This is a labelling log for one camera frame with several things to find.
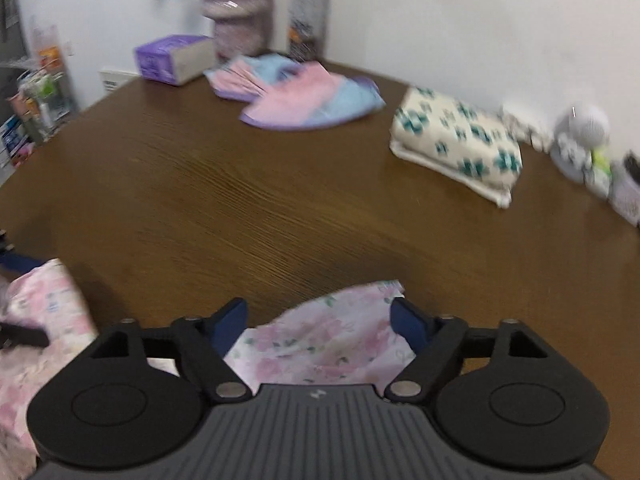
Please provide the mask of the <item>pink floral baby garment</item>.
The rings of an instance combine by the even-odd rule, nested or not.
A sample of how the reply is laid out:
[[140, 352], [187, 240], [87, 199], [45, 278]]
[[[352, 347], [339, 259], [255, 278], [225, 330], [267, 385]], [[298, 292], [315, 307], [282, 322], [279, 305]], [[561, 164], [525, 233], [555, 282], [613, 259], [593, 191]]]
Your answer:
[[[224, 359], [252, 390], [262, 384], [373, 384], [384, 390], [414, 357], [390, 328], [398, 281], [330, 292], [244, 330]], [[26, 410], [37, 391], [84, 350], [98, 332], [66, 266], [52, 259], [1, 283], [4, 322], [42, 327], [47, 348], [1, 351], [1, 475], [26, 479], [37, 453]]]

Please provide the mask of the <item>floral cream fabric pouch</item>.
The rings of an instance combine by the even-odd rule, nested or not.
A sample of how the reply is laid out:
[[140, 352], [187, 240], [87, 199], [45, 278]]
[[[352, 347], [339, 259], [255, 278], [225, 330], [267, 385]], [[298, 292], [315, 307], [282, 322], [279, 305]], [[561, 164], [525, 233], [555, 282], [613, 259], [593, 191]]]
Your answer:
[[396, 108], [390, 151], [502, 209], [523, 169], [518, 140], [497, 115], [427, 88], [410, 87]]

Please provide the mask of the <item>white power strip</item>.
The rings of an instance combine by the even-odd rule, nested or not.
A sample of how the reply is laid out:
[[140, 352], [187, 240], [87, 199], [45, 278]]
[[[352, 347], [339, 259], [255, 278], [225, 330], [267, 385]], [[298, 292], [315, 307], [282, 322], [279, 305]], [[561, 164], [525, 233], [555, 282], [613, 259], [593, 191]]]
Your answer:
[[530, 110], [503, 104], [500, 117], [518, 142], [528, 144], [536, 152], [548, 153], [553, 142], [551, 130]]

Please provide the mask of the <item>grey round tin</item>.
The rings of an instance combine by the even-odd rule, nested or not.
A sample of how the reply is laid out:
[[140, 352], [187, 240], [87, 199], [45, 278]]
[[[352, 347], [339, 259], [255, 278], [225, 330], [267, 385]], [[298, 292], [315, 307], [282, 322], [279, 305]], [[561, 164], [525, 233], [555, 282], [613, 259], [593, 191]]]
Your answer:
[[628, 152], [612, 166], [612, 208], [634, 228], [639, 226], [639, 157]]

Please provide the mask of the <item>white robot figurine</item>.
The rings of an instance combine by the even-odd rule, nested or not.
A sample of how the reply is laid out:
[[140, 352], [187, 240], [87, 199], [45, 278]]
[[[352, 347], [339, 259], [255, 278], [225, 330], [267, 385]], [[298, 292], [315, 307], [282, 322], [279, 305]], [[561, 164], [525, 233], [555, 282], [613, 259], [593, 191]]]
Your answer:
[[549, 155], [564, 177], [583, 184], [593, 152], [605, 146], [609, 134], [610, 122], [601, 107], [575, 103], [554, 127]]

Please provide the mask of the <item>purple tissue pack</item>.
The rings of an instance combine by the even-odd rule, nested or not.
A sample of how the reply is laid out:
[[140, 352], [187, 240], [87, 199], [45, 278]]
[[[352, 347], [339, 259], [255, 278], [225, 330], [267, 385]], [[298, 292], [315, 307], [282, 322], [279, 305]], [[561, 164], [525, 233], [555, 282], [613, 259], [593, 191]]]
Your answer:
[[183, 86], [217, 63], [209, 36], [171, 35], [134, 49], [140, 75], [146, 80]]

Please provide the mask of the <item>pink blue towel cap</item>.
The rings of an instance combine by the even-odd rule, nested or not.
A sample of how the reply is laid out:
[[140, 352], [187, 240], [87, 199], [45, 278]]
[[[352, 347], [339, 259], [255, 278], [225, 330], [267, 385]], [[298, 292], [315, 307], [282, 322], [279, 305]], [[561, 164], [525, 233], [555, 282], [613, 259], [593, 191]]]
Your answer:
[[332, 128], [385, 107], [376, 83], [349, 78], [321, 63], [299, 63], [283, 55], [240, 55], [204, 73], [215, 96], [243, 102], [240, 121], [277, 131]]

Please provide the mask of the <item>purple knitted vase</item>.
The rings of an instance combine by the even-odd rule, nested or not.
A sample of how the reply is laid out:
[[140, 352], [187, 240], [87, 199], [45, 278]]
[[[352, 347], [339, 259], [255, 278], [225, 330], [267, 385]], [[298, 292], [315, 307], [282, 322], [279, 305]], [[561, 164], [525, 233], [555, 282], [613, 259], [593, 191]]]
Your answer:
[[223, 60], [267, 47], [271, 0], [201, 0], [201, 11], [213, 22], [215, 49]]

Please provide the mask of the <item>plastic drink bottle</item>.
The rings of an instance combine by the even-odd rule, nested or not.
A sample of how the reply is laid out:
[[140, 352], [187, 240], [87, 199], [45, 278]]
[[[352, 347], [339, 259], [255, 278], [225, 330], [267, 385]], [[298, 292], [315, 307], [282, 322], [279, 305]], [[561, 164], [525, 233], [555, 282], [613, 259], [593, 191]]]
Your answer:
[[290, 0], [288, 55], [298, 62], [322, 58], [330, 0]]

